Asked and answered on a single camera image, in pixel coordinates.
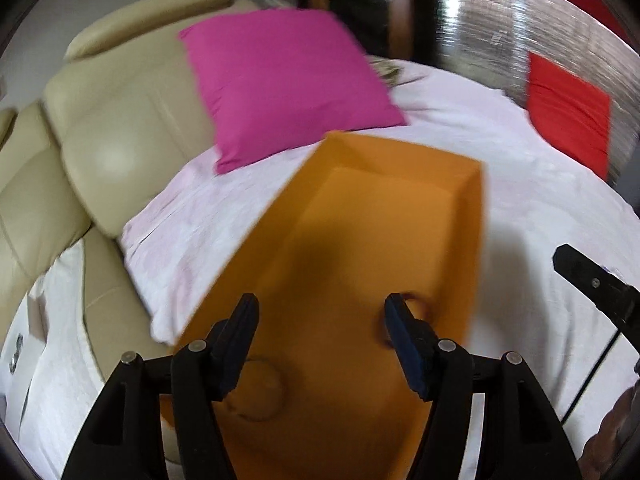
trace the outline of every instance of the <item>glass panel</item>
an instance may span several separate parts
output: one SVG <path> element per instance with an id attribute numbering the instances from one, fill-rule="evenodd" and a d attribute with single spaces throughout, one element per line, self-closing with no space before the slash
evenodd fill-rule
<path id="1" fill-rule="evenodd" d="M 436 0 L 414 0 L 412 61 L 436 64 Z"/>
<path id="2" fill-rule="evenodd" d="M 388 57 L 389 1 L 329 0 L 329 10 L 349 27 L 369 54 Z"/>

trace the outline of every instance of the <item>metallic surface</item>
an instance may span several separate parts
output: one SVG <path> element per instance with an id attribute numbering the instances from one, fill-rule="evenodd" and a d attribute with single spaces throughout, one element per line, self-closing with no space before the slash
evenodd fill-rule
<path id="1" fill-rule="evenodd" d="M 522 362 L 522 356 L 517 352 L 509 352 L 507 354 L 507 361 L 512 365 L 519 365 Z"/>
<path id="2" fill-rule="evenodd" d="M 22 342 L 24 338 L 22 334 L 18 334 L 18 338 L 15 341 L 15 353 L 11 358 L 11 362 L 9 362 L 9 373 L 11 375 L 15 374 L 15 369 L 18 366 L 18 359 L 20 359 L 20 354 L 22 353 Z"/>
<path id="3" fill-rule="evenodd" d="M 120 362 L 126 365 L 130 365 L 133 361 L 136 360 L 136 357 L 138 357 L 138 354 L 133 350 L 129 350 L 128 352 L 124 352 L 124 354 L 122 354 Z"/>
<path id="4" fill-rule="evenodd" d="M 207 347 L 207 342 L 203 339 L 196 339 L 189 343 L 189 350 L 192 352 L 202 352 Z"/>
<path id="5" fill-rule="evenodd" d="M 441 339 L 438 342 L 438 348 L 443 352 L 453 352 L 456 349 L 456 344 L 451 339 Z"/>
<path id="6" fill-rule="evenodd" d="M 609 180 L 638 141 L 640 57 L 608 28 L 566 0 L 439 0 L 442 68 L 527 101 L 528 52 L 551 59 L 611 99 Z"/>

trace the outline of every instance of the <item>white wall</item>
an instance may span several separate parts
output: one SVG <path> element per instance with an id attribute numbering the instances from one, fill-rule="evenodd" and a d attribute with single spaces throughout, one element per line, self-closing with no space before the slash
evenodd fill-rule
<path id="1" fill-rule="evenodd" d="M 98 18 L 137 0 L 39 0 L 0 58 L 7 96 L 0 107 L 23 108 L 42 95 L 66 47 Z"/>

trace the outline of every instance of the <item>pink pillow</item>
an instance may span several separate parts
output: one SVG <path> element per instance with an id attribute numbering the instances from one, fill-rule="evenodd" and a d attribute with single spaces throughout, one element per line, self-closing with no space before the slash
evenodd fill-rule
<path id="1" fill-rule="evenodd" d="M 406 124 L 361 47 L 328 12 L 224 14 L 180 38 L 216 123 L 218 173 L 331 130 Z"/>

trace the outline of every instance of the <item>white bed sheet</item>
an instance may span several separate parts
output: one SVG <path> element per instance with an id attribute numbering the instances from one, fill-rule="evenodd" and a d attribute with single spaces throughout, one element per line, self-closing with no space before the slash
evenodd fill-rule
<path id="1" fill-rule="evenodd" d="M 498 357 L 520 352 L 562 415 L 613 325 L 553 272 L 569 243 L 640 286 L 640 221 L 590 170 L 549 146 L 526 111 L 500 91 L 452 73 L 400 62 L 392 91 L 410 126 L 368 130 L 484 162 L 485 232 L 478 307 L 466 347 Z M 279 190 L 314 149 L 274 155 L 226 175 L 215 151 L 191 161 L 125 227 L 120 243 L 152 315 L 152 335 L 176 341 L 211 283 Z M 624 340 L 566 426 L 580 455 L 604 414 L 636 377 L 638 354 Z M 464 474 L 473 478 L 481 431 L 475 402 Z"/>

